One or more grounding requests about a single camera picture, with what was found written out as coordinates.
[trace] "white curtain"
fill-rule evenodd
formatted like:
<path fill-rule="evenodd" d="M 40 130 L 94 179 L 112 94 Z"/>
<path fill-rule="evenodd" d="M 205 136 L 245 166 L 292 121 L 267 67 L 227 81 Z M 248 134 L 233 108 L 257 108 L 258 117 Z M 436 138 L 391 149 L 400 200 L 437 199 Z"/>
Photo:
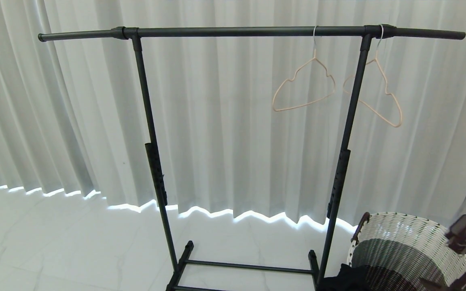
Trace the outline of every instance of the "white curtain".
<path fill-rule="evenodd" d="M 2 0 L 0 185 L 96 188 L 111 205 L 155 197 L 131 42 L 41 43 L 37 33 L 379 23 L 466 32 L 466 1 Z M 312 57 L 312 36 L 142 39 L 170 204 L 324 221 L 350 99 L 341 85 L 355 72 L 360 38 L 316 41 L 335 94 L 273 112 L 280 83 Z M 395 129 L 358 107 L 339 217 L 356 224 L 365 211 L 399 211 L 447 223 L 466 196 L 466 38 L 385 39 L 379 59 L 404 122 Z M 276 105 L 332 89 L 309 66 Z M 374 65 L 360 99 L 398 120 Z"/>

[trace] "black metal garment rack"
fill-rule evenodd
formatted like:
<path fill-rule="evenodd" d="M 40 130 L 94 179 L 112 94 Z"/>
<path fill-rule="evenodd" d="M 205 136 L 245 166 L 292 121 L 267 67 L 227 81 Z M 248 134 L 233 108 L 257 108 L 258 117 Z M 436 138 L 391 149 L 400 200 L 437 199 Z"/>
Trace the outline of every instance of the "black metal garment rack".
<path fill-rule="evenodd" d="M 244 264 L 220 263 L 214 261 L 202 261 L 190 259 L 190 254 L 194 248 L 194 243 L 189 241 L 184 249 L 183 255 L 177 261 L 176 251 L 170 225 L 168 223 L 167 211 L 167 194 L 163 183 L 163 173 L 161 171 L 161 160 L 157 145 L 156 131 L 154 128 L 154 119 L 152 117 L 152 106 L 150 105 L 150 95 L 148 94 L 148 85 L 146 82 L 145 66 L 143 60 L 143 52 L 141 48 L 142 37 L 262 37 L 262 36 L 359 36 L 362 38 L 359 61 L 355 74 L 352 96 L 348 107 L 346 124 L 344 127 L 341 149 L 337 168 L 335 170 L 335 178 L 333 183 L 332 194 L 328 204 L 327 217 L 330 219 L 328 224 L 325 246 L 323 248 L 320 267 L 316 253 L 313 250 L 309 251 L 310 269 L 292 269 Z M 148 132 L 150 134 L 150 143 L 145 144 L 148 164 L 152 171 L 152 179 L 156 191 L 157 202 L 161 212 L 161 220 L 165 230 L 165 236 L 170 252 L 170 260 L 174 269 L 172 279 L 167 285 L 167 291 L 188 290 L 188 291 L 220 291 L 217 289 L 204 289 L 195 287 L 179 286 L 179 280 L 183 275 L 186 265 L 203 265 L 213 267 L 229 267 L 261 271 L 276 271 L 298 274 L 310 274 L 314 280 L 314 289 L 318 290 L 320 282 L 325 276 L 328 255 L 332 245 L 333 232 L 335 221 L 341 201 L 341 193 L 343 191 L 344 179 L 348 168 L 348 159 L 350 158 L 350 150 L 348 142 L 352 132 L 354 123 L 355 110 L 357 108 L 357 100 L 362 85 L 362 76 L 366 60 L 368 59 L 368 51 L 372 38 L 390 38 L 395 36 L 401 37 L 423 37 L 423 38 L 444 38 L 444 39 L 464 39 L 464 32 L 456 31 L 441 31 L 441 30 L 424 30 L 414 28 L 397 28 L 389 24 L 382 25 L 365 25 L 365 26 L 298 26 L 298 27 L 182 27 L 182 28 L 137 28 L 137 27 L 116 27 L 111 30 L 102 31 L 84 31 L 84 32 L 68 32 L 68 33 L 53 33 L 39 34 L 40 41 L 50 40 L 65 40 L 65 39 L 85 39 L 85 38 L 117 38 L 131 39 L 134 52 L 136 55 L 136 64 L 138 67 L 139 80 L 141 84 L 141 92 L 146 112 L 146 121 L 148 123 Z"/>

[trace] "wire hanger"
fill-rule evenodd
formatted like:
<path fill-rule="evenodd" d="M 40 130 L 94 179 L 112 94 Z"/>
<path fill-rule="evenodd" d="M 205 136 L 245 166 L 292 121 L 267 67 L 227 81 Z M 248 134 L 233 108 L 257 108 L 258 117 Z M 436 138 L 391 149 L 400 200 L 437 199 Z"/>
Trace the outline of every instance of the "wire hanger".
<path fill-rule="evenodd" d="M 278 90 L 276 90 L 276 93 L 274 94 L 273 98 L 272 98 L 272 110 L 274 111 L 284 111 L 284 110 L 290 110 L 290 109 L 296 109 L 296 108 L 299 108 L 299 107 L 304 107 L 304 106 L 307 106 L 307 105 L 311 105 L 312 103 L 316 103 L 318 101 L 321 101 L 329 96 L 331 96 L 333 93 L 335 93 L 335 80 L 333 79 L 332 75 L 329 74 L 328 72 L 328 69 L 326 68 L 326 66 L 316 58 L 316 28 L 318 26 L 316 25 L 314 27 L 314 31 L 312 33 L 312 38 L 314 39 L 314 56 L 312 57 L 312 59 L 310 59 L 309 61 L 307 61 L 305 64 L 301 65 L 301 67 L 298 68 L 298 70 L 296 70 L 296 72 L 294 72 L 294 77 L 292 79 L 287 79 L 285 81 L 283 81 L 283 83 L 279 86 Z M 309 63 L 312 63 L 313 61 L 316 61 L 318 62 L 324 69 L 325 69 L 325 73 L 326 73 L 326 76 L 328 78 L 331 78 L 332 79 L 332 82 L 333 82 L 333 91 L 326 95 L 325 97 L 322 97 L 320 99 L 317 99 L 317 100 L 314 100 L 314 101 L 311 101 L 309 103 L 305 103 L 305 104 L 302 104 L 302 105 L 298 105 L 298 106 L 292 106 L 292 107 L 287 107 L 287 108 L 281 108 L 281 109 L 277 109 L 276 107 L 274 107 L 274 101 L 276 100 L 276 96 L 278 95 L 278 93 L 280 92 L 281 88 L 283 87 L 283 85 L 287 82 L 294 82 L 294 80 L 296 79 L 296 75 L 298 74 L 298 72 L 303 69 L 305 66 L 307 66 Z"/>
<path fill-rule="evenodd" d="M 387 122 L 388 124 L 390 124 L 392 127 L 399 127 L 400 125 L 402 125 L 402 109 L 400 108 L 400 104 L 398 103 L 398 99 L 396 99 L 396 96 L 393 94 L 393 93 L 390 93 L 388 92 L 388 78 L 386 77 L 386 74 L 384 73 L 384 70 L 382 69 L 382 66 L 381 66 L 381 63 L 379 63 L 379 59 L 378 59 L 378 53 L 379 53 L 379 45 L 381 44 L 381 41 L 382 41 L 382 38 L 384 36 L 384 27 L 382 24 L 380 24 L 381 26 L 381 39 L 379 39 L 379 42 L 377 43 L 377 49 L 375 50 L 375 58 L 372 59 L 371 61 L 368 61 L 368 63 L 366 63 L 366 65 L 369 65 L 373 62 L 375 62 L 375 64 L 377 64 L 377 67 L 379 68 L 379 71 L 381 72 L 381 75 L 382 77 L 384 78 L 384 81 L 386 83 L 386 86 L 385 86 L 385 89 L 384 89 L 384 93 L 388 96 L 391 96 L 393 97 L 393 100 L 396 104 L 396 107 L 398 108 L 398 113 L 400 114 L 400 120 L 397 124 L 394 124 L 392 123 L 391 121 L 387 120 L 384 116 L 382 116 L 380 113 L 377 112 L 377 110 L 373 109 L 373 107 L 371 107 L 370 105 L 368 105 L 368 103 L 362 101 L 362 100 L 359 100 L 359 102 L 361 102 L 362 104 L 366 105 L 366 107 L 368 107 L 371 111 L 373 111 L 375 114 L 377 114 L 377 116 L 379 116 L 382 120 L 384 120 L 385 122 Z M 344 83 L 343 83 L 343 91 L 345 93 L 348 93 L 348 94 L 351 94 L 351 92 L 348 92 L 347 90 L 344 89 L 344 86 L 346 85 L 346 81 L 348 81 L 350 78 L 354 78 L 355 76 L 354 75 L 351 75 L 349 76 L 348 78 L 346 78 L 346 80 L 344 80 Z"/>

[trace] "laundry basket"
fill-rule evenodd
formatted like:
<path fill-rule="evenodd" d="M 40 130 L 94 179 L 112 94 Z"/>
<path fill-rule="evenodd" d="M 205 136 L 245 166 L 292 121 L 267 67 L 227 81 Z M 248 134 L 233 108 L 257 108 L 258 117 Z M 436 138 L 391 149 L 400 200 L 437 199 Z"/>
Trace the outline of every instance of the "laundry basket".
<path fill-rule="evenodd" d="M 446 246 L 446 232 L 414 215 L 367 212 L 352 238 L 348 265 L 366 266 L 374 291 L 426 290 L 419 278 L 448 286 L 466 271 L 466 255 Z"/>

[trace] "brown basket handle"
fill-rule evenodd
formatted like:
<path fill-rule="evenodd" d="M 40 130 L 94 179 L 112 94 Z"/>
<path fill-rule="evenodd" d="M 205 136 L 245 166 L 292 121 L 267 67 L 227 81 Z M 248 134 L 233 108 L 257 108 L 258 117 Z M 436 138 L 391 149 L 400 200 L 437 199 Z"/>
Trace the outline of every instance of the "brown basket handle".
<path fill-rule="evenodd" d="M 362 215 L 361 221 L 359 221 L 359 225 L 357 225 L 357 229 L 355 230 L 354 236 L 352 236 L 352 239 L 350 240 L 351 242 L 355 241 L 356 244 L 359 244 L 359 233 L 361 232 L 361 228 L 364 225 L 364 223 L 370 221 L 370 212 L 365 212 Z"/>

